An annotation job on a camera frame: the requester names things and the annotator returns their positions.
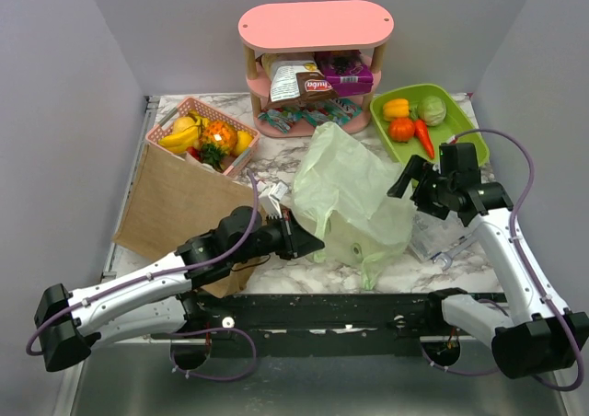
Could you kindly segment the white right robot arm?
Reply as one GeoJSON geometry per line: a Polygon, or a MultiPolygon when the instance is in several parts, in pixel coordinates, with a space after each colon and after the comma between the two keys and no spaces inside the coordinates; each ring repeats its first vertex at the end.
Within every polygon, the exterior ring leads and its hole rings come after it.
{"type": "Polygon", "coordinates": [[[434,165],[412,156],[387,194],[399,198],[412,186],[419,212],[440,219],[455,212],[483,248],[510,313],[492,310],[461,289],[445,289],[429,294],[425,328],[436,335],[462,329],[488,346],[499,370],[512,379],[579,365],[588,316],[572,311],[551,287],[502,184],[483,181],[471,143],[441,144],[439,157],[434,165]]]}

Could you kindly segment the orange pineapple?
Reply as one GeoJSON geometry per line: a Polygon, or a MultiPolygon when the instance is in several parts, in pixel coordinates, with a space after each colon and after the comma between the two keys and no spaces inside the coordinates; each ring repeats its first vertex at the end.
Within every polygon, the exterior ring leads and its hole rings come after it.
{"type": "Polygon", "coordinates": [[[237,142],[237,130],[226,121],[211,121],[202,131],[200,151],[202,162],[222,171],[222,161],[230,155],[237,142]]]}

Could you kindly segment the light green plastic grocery bag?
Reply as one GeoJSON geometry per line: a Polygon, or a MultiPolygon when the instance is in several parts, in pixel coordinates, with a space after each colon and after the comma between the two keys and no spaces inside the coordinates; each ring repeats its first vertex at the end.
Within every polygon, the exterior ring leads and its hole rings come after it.
{"type": "Polygon", "coordinates": [[[291,185],[296,221],[325,244],[308,258],[356,267],[362,288],[373,289],[410,243],[416,212],[410,192],[387,195],[402,170],[339,125],[317,127],[291,185]]]}

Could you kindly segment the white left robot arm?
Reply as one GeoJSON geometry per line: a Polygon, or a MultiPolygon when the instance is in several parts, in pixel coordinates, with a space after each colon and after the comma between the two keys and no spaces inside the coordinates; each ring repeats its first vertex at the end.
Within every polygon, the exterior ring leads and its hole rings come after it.
{"type": "Polygon", "coordinates": [[[107,283],[68,291],[62,284],[46,288],[34,315],[28,345],[46,371],[59,372],[81,363],[100,345],[150,333],[178,331],[197,336],[204,316],[179,297],[227,277],[235,265],[275,254],[293,260],[323,249],[290,210],[262,217],[239,206],[218,226],[188,239],[162,259],[107,283]]]}

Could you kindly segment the orange carrot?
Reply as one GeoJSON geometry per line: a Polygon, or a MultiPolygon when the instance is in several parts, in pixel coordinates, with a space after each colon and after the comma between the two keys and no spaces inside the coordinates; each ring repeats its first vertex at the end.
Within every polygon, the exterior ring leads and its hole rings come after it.
{"type": "Polygon", "coordinates": [[[413,120],[415,137],[420,141],[427,156],[431,160],[434,160],[435,150],[428,132],[428,127],[426,123],[420,118],[416,106],[410,107],[410,118],[413,120]]]}

